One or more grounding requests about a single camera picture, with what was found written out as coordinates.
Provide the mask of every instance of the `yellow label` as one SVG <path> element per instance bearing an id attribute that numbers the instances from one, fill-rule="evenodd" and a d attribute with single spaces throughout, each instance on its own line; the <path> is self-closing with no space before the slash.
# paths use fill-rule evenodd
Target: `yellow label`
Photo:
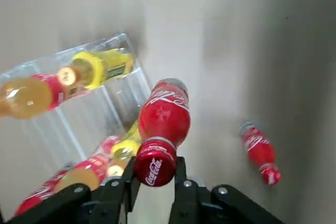
<path id="1" fill-rule="evenodd" d="M 85 87 L 87 89 L 98 88 L 107 80 L 130 73 L 133 65 L 131 55 L 121 54 L 115 49 L 102 52 L 83 51 L 76 54 L 74 59 L 83 59 L 92 65 L 94 76 L 92 82 Z"/>
<path id="2" fill-rule="evenodd" d="M 122 141 L 111 149 L 111 154 L 114 158 L 120 158 L 117 156 L 132 155 L 135 156 L 140 147 L 141 136 L 138 129 L 138 122 L 136 121 Z"/>
<path id="3" fill-rule="evenodd" d="M 133 57 L 121 54 L 115 49 L 93 53 L 95 57 L 102 59 L 107 67 L 106 80 L 128 74 L 132 71 Z"/>

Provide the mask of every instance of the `black metal bracket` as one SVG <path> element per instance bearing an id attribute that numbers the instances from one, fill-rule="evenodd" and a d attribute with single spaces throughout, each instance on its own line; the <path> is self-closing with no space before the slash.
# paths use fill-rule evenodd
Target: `black metal bracket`
<path id="1" fill-rule="evenodd" d="M 6 223 L 126 224 L 140 187 L 133 174 L 134 160 L 130 160 L 122 177 L 111 178 L 97 190 L 90 191 L 83 184 L 71 185 Z M 178 157 L 169 224 L 184 223 L 282 224 L 230 185 L 219 185 L 209 191 L 197 181 L 187 179 L 185 160 Z"/>

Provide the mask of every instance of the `coca-cola bottle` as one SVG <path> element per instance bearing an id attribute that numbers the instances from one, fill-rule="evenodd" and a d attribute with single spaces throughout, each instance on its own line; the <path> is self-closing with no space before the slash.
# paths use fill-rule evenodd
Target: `coca-cola bottle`
<path id="1" fill-rule="evenodd" d="M 136 155 L 134 172 L 148 186 L 163 186 L 174 176 L 176 149 L 190 127 L 188 94 L 177 79 L 159 81 L 139 115 L 142 144 Z"/>
<path id="2" fill-rule="evenodd" d="M 275 152 L 268 139 L 252 123 L 246 122 L 240 128 L 250 160 L 259 168 L 268 185 L 279 182 L 281 174 L 275 164 Z"/>

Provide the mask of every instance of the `red bottle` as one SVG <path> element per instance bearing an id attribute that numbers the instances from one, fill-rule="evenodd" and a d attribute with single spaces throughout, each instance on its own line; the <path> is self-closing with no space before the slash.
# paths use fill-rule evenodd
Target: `red bottle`
<path id="1" fill-rule="evenodd" d="M 28 209 L 36 206 L 43 200 L 49 198 L 54 194 L 54 189 L 57 183 L 66 175 L 66 173 L 73 168 L 72 163 L 65 165 L 60 171 L 58 171 L 52 178 L 46 181 L 38 190 L 33 192 L 28 198 L 26 198 L 15 212 L 15 215 L 20 215 Z"/>
<path id="2" fill-rule="evenodd" d="M 139 116 L 142 144 L 134 163 L 138 180 L 148 186 L 163 186 L 173 178 L 176 149 L 190 127 L 185 85 L 173 78 L 159 81 Z"/>
<path id="3" fill-rule="evenodd" d="M 268 185 L 279 182 L 281 174 L 275 165 L 275 152 L 268 139 L 252 123 L 246 122 L 240 128 L 249 158 L 259 168 Z"/>

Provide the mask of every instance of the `bottle label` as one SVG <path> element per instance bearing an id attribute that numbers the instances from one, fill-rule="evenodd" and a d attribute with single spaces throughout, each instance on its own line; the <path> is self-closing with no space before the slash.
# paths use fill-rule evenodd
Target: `bottle label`
<path id="1" fill-rule="evenodd" d="M 52 102 L 51 102 L 49 110 L 53 110 L 60 103 L 64 102 L 65 94 L 64 94 L 62 85 L 58 81 L 57 76 L 52 75 L 52 74 L 47 74 L 47 75 L 36 74 L 33 77 L 46 82 L 50 87 L 50 90 L 53 95 L 52 95 Z"/>
<path id="2" fill-rule="evenodd" d="M 182 95 L 174 91 L 165 91 L 165 90 L 158 90 L 157 92 L 153 92 L 149 101 L 146 103 L 145 106 L 149 104 L 153 104 L 157 101 L 165 101 L 174 103 L 175 105 L 184 108 L 186 111 L 189 112 L 188 101 Z"/>
<path id="3" fill-rule="evenodd" d="M 68 163 L 63 168 L 57 172 L 52 178 L 46 181 L 38 190 L 34 191 L 28 198 L 26 198 L 23 203 L 16 210 L 15 215 L 20 215 L 33 206 L 37 205 L 39 202 L 49 198 L 54 193 L 54 188 L 57 183 L 66 175 L 66 173 L 73 168 L 73 163 Z"/>
<path id="4" fill-rule="evenodd" d="M 74 169 L 79 167 L 92 170 L 97 176 L 99 183 L 101 183 L 106 178 L 106 172 L 109 167 L 109 160 L 103 155 L 98 154 L 79 163 L 74 167 Z"/>
<path id="5" fill-rule="evenodd" d="M 245 148 L 249 152 L 258 144 L 270 144 L 268 139 L 250 122 L 244 123 L 240 128 L 240 134 L 245 141 Z"/>
<path id="6" fill-rule="evenodd" d="M 155 160 L 155 158 L 152 159 L 152 162 L 149 164 L 149 174 L 145 178 L 145 181 L 149 186 L 154 186 L 155 180 L 157 178 L 157 175 L 159 174 L 160 168 L 162 165 L 162 159 Z"/>
<path id="7" fill-rule="evenodd" d="M 120 76 L 120 75 L 124 74 L 125 67 L 126 67 L 126 65 L 122 65 L 121 67 L 107 70 L 106 80 L 109 80 L 113 77 L 117 77 L 117 76 Z"/>

